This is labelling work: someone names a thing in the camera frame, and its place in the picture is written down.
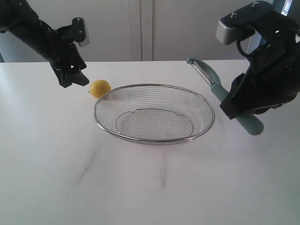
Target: white table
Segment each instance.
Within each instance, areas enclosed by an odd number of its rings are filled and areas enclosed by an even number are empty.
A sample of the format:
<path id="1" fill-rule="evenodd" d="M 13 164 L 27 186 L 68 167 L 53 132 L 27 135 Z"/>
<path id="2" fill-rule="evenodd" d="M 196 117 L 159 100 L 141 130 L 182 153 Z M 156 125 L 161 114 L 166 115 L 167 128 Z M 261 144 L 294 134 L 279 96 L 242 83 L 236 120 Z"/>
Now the white table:
<path id="1" fill-rule="evenodd" d="M 207 63 L 228 90 L 248 67 Z M 1 64 L 1 225 L 299 224 L 299 97 L 259 116 L 265 131 L 250 136 L 183 61 L 87 64 L 91 81 L 113 88 L 164 83 L 199 92 L 215 124 L 189 143 L 129 143 L 96 125 L 88 86 L 62 88 L 48 63 Z"/>

